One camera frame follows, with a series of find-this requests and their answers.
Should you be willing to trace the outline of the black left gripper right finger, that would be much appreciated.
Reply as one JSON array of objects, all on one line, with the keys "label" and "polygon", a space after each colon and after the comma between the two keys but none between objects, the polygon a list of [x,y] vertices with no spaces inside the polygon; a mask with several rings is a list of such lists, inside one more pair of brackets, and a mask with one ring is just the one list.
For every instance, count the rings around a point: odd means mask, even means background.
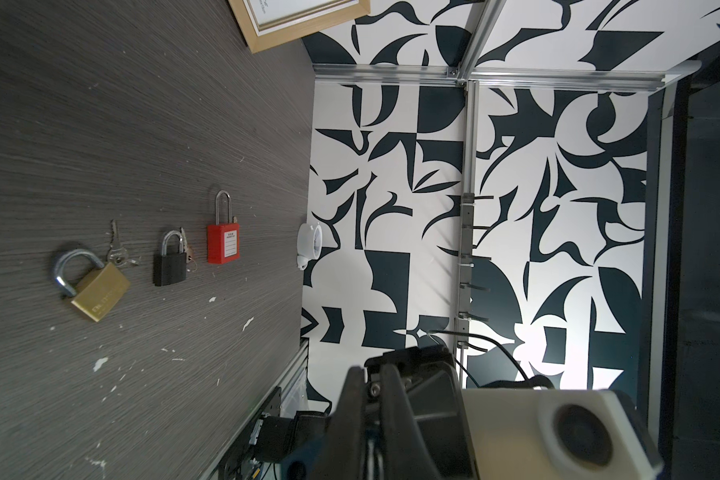
[{"label": "black left gripper right finger", "polygon": [[396,366],[380,371],[380,427],[385,479],[441,479],[413,415]]}]

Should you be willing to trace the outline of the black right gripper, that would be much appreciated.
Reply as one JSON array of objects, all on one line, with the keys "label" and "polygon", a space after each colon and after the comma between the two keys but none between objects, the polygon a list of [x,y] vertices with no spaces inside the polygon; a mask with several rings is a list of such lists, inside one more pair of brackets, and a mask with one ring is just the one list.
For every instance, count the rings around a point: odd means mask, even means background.
[{"label": "black right gripper", "polygon": [[368,479],[385,477],[381,448],[381,370],[396,367],[427,453],[443,479],[472,479],[474,455],[469,440],[455,362],[443,345],[386,352],[365,361]]}]

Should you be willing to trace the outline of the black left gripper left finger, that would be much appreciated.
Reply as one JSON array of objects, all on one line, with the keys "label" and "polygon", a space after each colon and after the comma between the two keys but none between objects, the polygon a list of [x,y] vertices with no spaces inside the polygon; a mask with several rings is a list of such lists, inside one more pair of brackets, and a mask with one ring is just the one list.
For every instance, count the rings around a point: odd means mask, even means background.
[{"label": "black left gripper left finger", "polygon": [[341,395],[309,479],[362,479],[365,472],[365,375],[348,370]]}]

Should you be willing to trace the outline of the red padlock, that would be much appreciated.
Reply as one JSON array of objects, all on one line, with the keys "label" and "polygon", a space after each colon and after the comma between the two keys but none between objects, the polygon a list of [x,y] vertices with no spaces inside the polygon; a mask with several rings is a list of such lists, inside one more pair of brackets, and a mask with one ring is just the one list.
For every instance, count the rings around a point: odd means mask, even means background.
[{"label": "red padlock", "polygon": [[222,265],[240,257],[240,225],[232,214],[231,196],[219,190],[215,196],[215,223],[207,226],[207,261]]}]

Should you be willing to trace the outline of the black padlock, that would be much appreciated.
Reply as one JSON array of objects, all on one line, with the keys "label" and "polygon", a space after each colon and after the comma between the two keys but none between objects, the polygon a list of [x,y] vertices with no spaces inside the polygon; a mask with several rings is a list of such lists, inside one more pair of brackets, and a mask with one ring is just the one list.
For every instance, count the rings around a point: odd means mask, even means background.
[{"label": "black padlock", "polygon": [[[176,239],[177,249],[169,252],[169,243]],[[181,283],[187,276],[188,241],[183,227],[165,232],[162,236],[159,252],[153,259],[153,285],[164,287]]]}]

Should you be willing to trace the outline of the brass padlock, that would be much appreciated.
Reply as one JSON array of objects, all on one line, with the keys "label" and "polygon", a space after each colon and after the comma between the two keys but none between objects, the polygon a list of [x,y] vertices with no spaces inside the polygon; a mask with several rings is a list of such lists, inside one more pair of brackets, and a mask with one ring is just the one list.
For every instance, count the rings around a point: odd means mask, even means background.
[{"label": "brass padlock", "polygon": [[[76,258],[89,260],[93,269],[76,286],[72,286],[65,278],[65,267]],[[53,266],[52,275],[68,302],[96,323],[106,317],[131,285],[113,263],[103,262],[95,253],[85,248],[77,248],[61,255]]]}]

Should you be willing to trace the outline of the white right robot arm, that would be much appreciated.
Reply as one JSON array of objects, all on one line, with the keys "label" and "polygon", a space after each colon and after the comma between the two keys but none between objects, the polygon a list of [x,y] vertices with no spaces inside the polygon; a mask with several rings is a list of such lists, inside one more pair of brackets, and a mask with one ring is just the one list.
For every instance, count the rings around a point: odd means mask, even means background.
[{"label": "white right robot arm", "polygon": [[283,479],[475,479],[455,362],[442,345],[349,369],[331,413],[264,419],[254,457]]}]

